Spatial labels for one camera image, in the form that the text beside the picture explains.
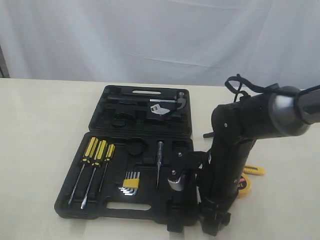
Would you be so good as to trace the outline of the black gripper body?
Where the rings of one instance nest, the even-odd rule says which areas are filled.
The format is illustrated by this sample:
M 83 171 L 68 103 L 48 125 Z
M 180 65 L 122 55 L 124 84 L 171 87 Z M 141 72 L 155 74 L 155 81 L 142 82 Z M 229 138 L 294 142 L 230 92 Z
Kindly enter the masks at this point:
M 214 140 L 205 155 L 199 176 L 201 220 L 227 222 L 238 196 L 237 185 L 244 169 L 244 141 Z

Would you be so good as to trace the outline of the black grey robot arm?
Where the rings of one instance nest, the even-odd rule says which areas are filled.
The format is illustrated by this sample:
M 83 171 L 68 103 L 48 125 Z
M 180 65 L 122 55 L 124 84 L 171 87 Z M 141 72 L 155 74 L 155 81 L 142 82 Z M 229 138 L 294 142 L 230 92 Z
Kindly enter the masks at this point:
M 229 208 L 256 141 L 303 135 L 320 121 L 320 90 L 292 86 L 269 89 L 234 103 L 219 104 L 211 114 L 212 145 L 199 176 L 203 221 L 230 219 Z

